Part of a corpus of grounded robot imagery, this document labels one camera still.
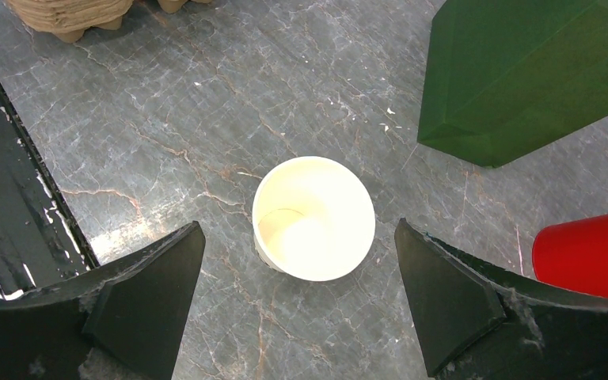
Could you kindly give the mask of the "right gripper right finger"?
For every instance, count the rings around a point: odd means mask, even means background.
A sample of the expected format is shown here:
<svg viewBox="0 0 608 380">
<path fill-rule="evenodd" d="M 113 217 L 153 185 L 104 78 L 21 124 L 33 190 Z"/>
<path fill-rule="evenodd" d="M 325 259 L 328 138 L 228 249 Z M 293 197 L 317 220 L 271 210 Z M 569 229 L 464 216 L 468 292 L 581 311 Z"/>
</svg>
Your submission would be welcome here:
<svg viewBox="0 0 608 380">
<path fill-rule="evenodd" d="M 608 379 L 608 298 L 472 256 L 401 219 L 399 269 L 434 379 Z"/>
</svg>

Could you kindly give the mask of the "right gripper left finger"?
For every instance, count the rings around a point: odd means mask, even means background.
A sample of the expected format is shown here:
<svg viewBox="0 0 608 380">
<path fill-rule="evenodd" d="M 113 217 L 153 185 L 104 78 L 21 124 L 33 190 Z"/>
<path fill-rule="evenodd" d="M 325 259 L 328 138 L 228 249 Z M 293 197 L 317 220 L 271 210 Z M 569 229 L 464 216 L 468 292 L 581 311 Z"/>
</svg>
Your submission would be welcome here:
<svg viewBox="0 0 608 380">
<path fill-rule="evenodd" d="M 191 222 L 147 247 L 0 299 L 0 379 L 169 379 L 206 238 Z"/>
</svg>

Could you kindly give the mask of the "white paper coffee cup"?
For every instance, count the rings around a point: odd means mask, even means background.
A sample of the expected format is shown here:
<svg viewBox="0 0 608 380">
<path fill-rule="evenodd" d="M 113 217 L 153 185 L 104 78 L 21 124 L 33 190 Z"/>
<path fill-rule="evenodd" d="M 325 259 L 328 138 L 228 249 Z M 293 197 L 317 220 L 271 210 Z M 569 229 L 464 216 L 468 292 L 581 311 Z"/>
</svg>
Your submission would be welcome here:
<svg viewBox="0 0 608 380">
<path fill-rule="evenodd" d="M 365 259 L 376 217 L 368 190 L 337 161 L 292 158 L 271 169 L 253 198 L 257 256 L 270 268 L 313 282 L 339 279 Z"/>
</svg>

